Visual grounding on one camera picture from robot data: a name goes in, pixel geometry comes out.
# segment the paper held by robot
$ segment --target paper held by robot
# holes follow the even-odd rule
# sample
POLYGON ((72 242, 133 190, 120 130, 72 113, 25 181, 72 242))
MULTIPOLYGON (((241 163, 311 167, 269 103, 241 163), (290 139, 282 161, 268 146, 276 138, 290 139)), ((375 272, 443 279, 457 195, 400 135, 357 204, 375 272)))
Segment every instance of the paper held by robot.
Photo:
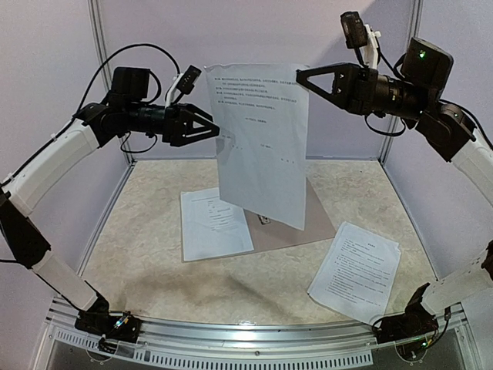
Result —
POLYGON ((206 67, 220 199, 305 228, 308 91, 295 64, 206 67))

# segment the brown paper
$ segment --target brown paper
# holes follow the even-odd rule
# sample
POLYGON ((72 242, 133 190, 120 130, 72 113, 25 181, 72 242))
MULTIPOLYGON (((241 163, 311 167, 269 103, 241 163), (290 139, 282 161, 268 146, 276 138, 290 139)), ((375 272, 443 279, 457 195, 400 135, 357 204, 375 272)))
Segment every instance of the brown paper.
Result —
POLYGON ((254 252, 248 252, 248 254, 324 241, 335 236, 334 226, 308 179, 305 217, 305 230, 302 231, 269 219, 267 219, 268 223, 262 224, 261 217, 245 210, 246 223, 250 229, 250 236, 255 249, 254 252))

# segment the document on floor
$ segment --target document on floor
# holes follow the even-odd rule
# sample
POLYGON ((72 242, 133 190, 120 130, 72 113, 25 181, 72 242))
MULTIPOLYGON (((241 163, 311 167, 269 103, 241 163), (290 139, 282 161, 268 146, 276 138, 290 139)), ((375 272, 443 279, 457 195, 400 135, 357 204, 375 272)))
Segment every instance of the document on floor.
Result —
POLYGON ((294 64, 206 67, 221 200, 305 227, 308 90, 294 64))
POLYGON ((219 188, 181 194, 183 260, 253 251, 245 213, 219 199, 219 188))
POLYGON ((308 294, 371 325, 385 313, 400 258, 399 243, 344 222, 308 294))

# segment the cable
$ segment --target cable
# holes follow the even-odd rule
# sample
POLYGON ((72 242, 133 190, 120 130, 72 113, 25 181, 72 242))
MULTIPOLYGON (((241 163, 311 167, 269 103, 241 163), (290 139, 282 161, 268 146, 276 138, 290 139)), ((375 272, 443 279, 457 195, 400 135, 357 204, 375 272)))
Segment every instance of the cable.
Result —
POLYGON ((356 53, 356 59, 357 61, 362 65, 365 66, 364 61, 363 61, 363 56, 361 55, 361 50, 360 48, 355 48, 354 52, 356 53))
POLYGON ((376 321, 375 321, 375 322, 371 325, 371 331, 373 332, 373 334, 375 334, 375 335, 377 334, 378 329, 379 329, 379 328, 377 328, 377 324, 381 323, 381 322, 382 322, 382 320, 384 320, 384 318, 385 318, 384 316, 383 316, 383 317, 381 317, 381 318, 379 318, 378 320, 376 320, 376 321))
POLYGON ((173 104, 177 104, 183 97, 185 96, 185 94, 183 92, 181 92, 175 99, 175 101, 173 102, 173 104))
POLYGON ((0 260, 0 264, 20 264, 16 260, 0 260))
POLYGON ((427 345, 423 349, 426 349, 426 350, 430 349, 431 347, 433 347, 434 345, 436 345, 440 339, 442 339, 442 337, 445 335, 445 332, 448 329, 448 323, 449 323, 451 317, 452 317, 451 308, 450 307, 445 308, 445 315, 444 315, 444 318, 445 318, 445 326, 444 326, 444 330, 441 331, 440 335, 438 336, 438 338, 436 340, 433 340, 433 342, 431 344, 427 345))
POLYGON ((80 104, 79 106, 77 107, 77 110, 75 111, 75 113, 73 114, 72 118, 70 119, 69 123, 67 123, 56 135, 55 135, 55 138, 51 139, 50 141, 48 141, 47 143, 45 143, 41 148, 39 148, 32 156, 30 156, 14 173, 13 175, 10 176, 9 179, 7 179, 4 183, 0 183, 0 187, 4 187, 5 185, 11 183, 12 179, 16 176, 18 176, 20 174, 20 172, 22 170, 24 170, 26 168, 26 166, 28 164, 30 164, 43 150, 45 150, 50 144, 52 144, 56 139, 58 139, 61 135, 63 135, 68 129, 69 127, 75 122, 75 115, 80 111, 80 109, 82 108, 82 106, 84 105, 84 102, 87 98, 87 95, 89 94, 89 90, 91 89, 92 87, 92 84, 94 83, 94 81, 96 80, 96 78, 98 77, 98 74, 102 71, 102 69, 109 63, 109 61, 111 59, 113 59, 114 57, 116 57, 119 53, 121 52, 124 52, 125 50, 128 50, 128 49, 134 49, 134 48, 139 48, 139 47, 149 47, 149 48, 152 48, 152 49, 156 49, 156 50, 159 50, 160 52, 162 52, 164 55, 166 55, 170 60, 171 62, 173 63, 173 65, 175 66, 176 68, 176 74, 179 75, 180 74, 180 70, 179 70, 179 66, 178 66, 178 63, 176 62, 176 60, 173 58, 173 56, 167 52, 165 49, 161 48, 160 46, 158 45, 154 45, 154 44, 149 44, 149 43, 140 43, 140 44, 131 44, 131 45, 127 45, 127 46, 124 46, 122 47, 121 49, 118 49, 116 50, 112 55, 110 55, 108 57, 107 60, 105 60, 99 67, 98 69, 96 70, 96 72, 94 73, 94 75, 92 76, 91 80, 89 81, 89 84, 87 85, 87 88, 84 92, 84 95, 82 96, 82 99, 80 101, 80 104))
POLYGON ((461 105, 459 105, 457 103, 451 102, 450 100, 440 99, 440 102, 447 103, 447 104, 454 104, 454 105, 458 106, 460 109, 462 109, 464 112, 466 112, 472 118, 472 120, 475 121, 476 126, 478 127, 478 129, 481 132, 482 136, 485 138, 486 143, 488 144, 488 146, 490 147, 490 149, 493 150, 493 144, 491 143, 490 139, 486 135, 486 132, 483 129, 483 126, 479 123, 479 119, 476 118, 476 116, 469 109, 464 108, 463 106, 461 106, 461 105))
POLYGON ((392 72, 394 73, 394 75, 398 78, 398 79, 401 79, 402 81, 405 81, 406 78, 399 72, 399 70, 397 69, 398 66, 400 66, 403 62, 404 62, 404 58, 406 57, 405 54, 401 55, 401 57, 396 61, 396 63, 394 64, 394 67, 392 67, 392 72))
POLYGON ((396 76, 398 79, 401 79, 401 80, 403 80, 403 81, 404 81, 404 76, 403 76, 403 75, 401 75, 401 73, 397 70, 397 63, 398 63, 399 61, 397 61, 397 63, 395 64, 395 66, 392 66, 392 65, 390 64, 390 62, 388 61, 388 59, 385 57, 384 53, 382 52, 381 47, 380 47, 380 43, 379 43, 378 39, 376 39, 376 40, 377 40, 377 52, 378 52, 378 57, 379 57, 379 58, 381 57, 381 58, 384 60, 385 65, 389 68, 389 70, 391 70, 391 71, 392 71, 392 73, 394 74, 394 76, 396 76))
POLYGON ((159 81, 158 76, 156 76, 156 74, 153 71, 149 71, 149 73, 154 78, 154 81, 156 81, 157 91, 156 91, 155 96, 149 102, 142 102, 142 103, 147 104, 147 105, 154 103, 161 96, 161 93, 163 92, 163 88, 161 86, 161 81, 159 81))
POLYGON ((130 138, 130 135, 132 135, 132 133, 129 133, 126 138, 122 141, 122 145, 120 145, 120 150, 123 151, 124 153, 128 153, 128 154, 142 154, 142 153, 147 153, 149 152, 156 144, 157 144, 157 135, 152 135, 152 137, 154 138, 154 143, 147 149, 144 149, 144 150, 126 150, 126 149, 123 149, 123 146, 126 144, 126 142, 128 141, 128 139, 130 138))
POLYGON ((389 136, 389 137, 398 137, 398 136, 402 135, 404 133, 404 131, 406 130, 406 125, 404 124, 404 122, 402 120, 401 120, 401 122, 404 125, 404 128, 401 131, 398 131, 396 133, 387 133, 385 131, 380 131, 379 129, 374 129, 372 126, 370 126, 370 123, 368 123, 368 116, 364 117, 364 122, 367 124, 368 128, 370 130, 372 130, 374 133, 378 133, 380 135, 389 136))

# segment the white wall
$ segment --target white wall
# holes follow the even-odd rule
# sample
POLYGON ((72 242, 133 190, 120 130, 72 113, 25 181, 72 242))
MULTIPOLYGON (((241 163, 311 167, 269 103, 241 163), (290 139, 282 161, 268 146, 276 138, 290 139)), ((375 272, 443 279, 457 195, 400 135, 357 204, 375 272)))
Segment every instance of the white wall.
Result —
MULTIPOLYGON (((489 0, 427 0, 419 35, 454 56, 444 99, 468 107, 493 137, 491 15, 489 0)), ((387 170, 438 276, 459 268, 493 239, 491 206, 419 133, 394 140, 387 170)))
MULTIPOLYGON (((0 5, 0 177, 58 131, 77 107, 98 63, 86 2, 2 0, 0 5)), ((89 98, 104 93, 100 79, 89 98)), ((123 175, 113 143, 72 170, 32 215, 72 267, 123 175)), ((11 258, 0 240, 0 258, 11 258)), ((52 291, 23 267, 0 264, 0 368, 29 368, 52 291)))
MULTIPOLYGON (((132 42, 154 42, 168 49, 182 69, 232 62, 296 62, 323 66, 357 62, 344 44, 340 14, 358 10, 365 22, 383 32, 381 44, 391 60, 406 46, 411 0, 105 0, 103 24, 109 52, 132 42)), ((169 86, 173 66, 153 50, 128 51, 118 65, 149 66, 169 86)), ((205 78, 186 101, 210 110, 205 78)), ((387 128, 387 121, 375 123, 387 128)), ((368 131, 361 117, 351 116, 310 96, 307 154, 350 158, 378 157, 382 137, 368 131)), ((133 135, 134 150, 150 141, 133 135)), ((214 156, 214 141, 183 148, 156 146, 137 157, 214 156)))

